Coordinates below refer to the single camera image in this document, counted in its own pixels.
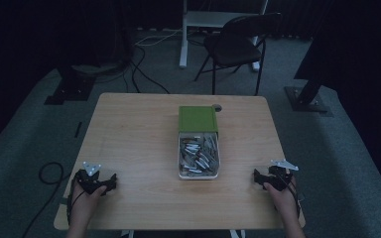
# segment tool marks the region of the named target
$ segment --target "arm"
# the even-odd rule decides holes
[[[74,202],[74,205],[70,214],[70,226],[66,238],[86,237],[86,228],[89,220],[94,214],[100,195],[105,190],[106,186],[102,186],[93,194],[88,194],[82,189],[78,182],[74,183],[72,193],[72,202]]]
[[[265,188],[269,191],[274,204],[283,220],[284,229],[286,230],[287,238],[305,238],[302,226],[299,222],[299,217],[296,209],[296,202],[293,195],[286,188],[282,191],[274,189],[269,183],[264,183]]]

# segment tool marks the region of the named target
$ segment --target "white desk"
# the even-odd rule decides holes
[[[264,14],[267,7],[268,0],[263,0],[262,7],[259,14]],[[258,14],[253,13],[226,13],[226,12],[199,12],[199,11],[188,11],[188,0],[184,0],[184,17],[183,17],[183,38],[182,38],[182,49],[181,49],[181,59],[179,62],[179,67],[187,67],[188,59],[188,38],[187,31],[188,27],[214,27],[222,28],[225,23],[229,20],[240,17],[240,16],[253,16]],[[259,69],[259,63],[253,64],[255,70]]]

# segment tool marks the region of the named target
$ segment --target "black chair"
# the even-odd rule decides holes
[[[212,71],[213,95],[215,94],[215,72],[218,69],[236,66],[233,71],[236,72],[242,65],[258,61],[260,65],[255,91],[257,95],[264,62],[265,39],[278,32],[281,18],[280,13],[237,17],[228,21],[219,34],[205,37],[203,45],[208,51],[208,56],[194,81],[197,81],[201,73]],[[258,43],[255,45],[251,41],[254,37],[258,37]],[[203,70],[209,58],[212,58],[212,69]]]

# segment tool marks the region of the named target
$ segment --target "wooden table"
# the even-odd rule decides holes
[[[217,112],[218,178],[181,180],[179,106],[212,104],[222,106]],[[86,161],[102,164],[100,180],[118,175],[117,188],[100,199],[90,229],[268,229],[282,222],[252,173],[283,158],[263,97],[104,93],[72,174]],[[303,214],[300,222],[305,225]],[[68,229],[63,204],[55,227]]]

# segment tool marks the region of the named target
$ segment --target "dark background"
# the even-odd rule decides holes
[[[138,27],[180,28],[182,4],[1,0],[0,133],[50,70],[127,60],[125,35],[132,38]],[[189,1],[190,10],[207,6],[203,0]],[[214,0],[210,6],[212,11],[257,12],[260,1]],[[270,0],[267,12],[283,14],[281,36],[314,39],[296,78],[337,91],[381,174],[381,0]]]

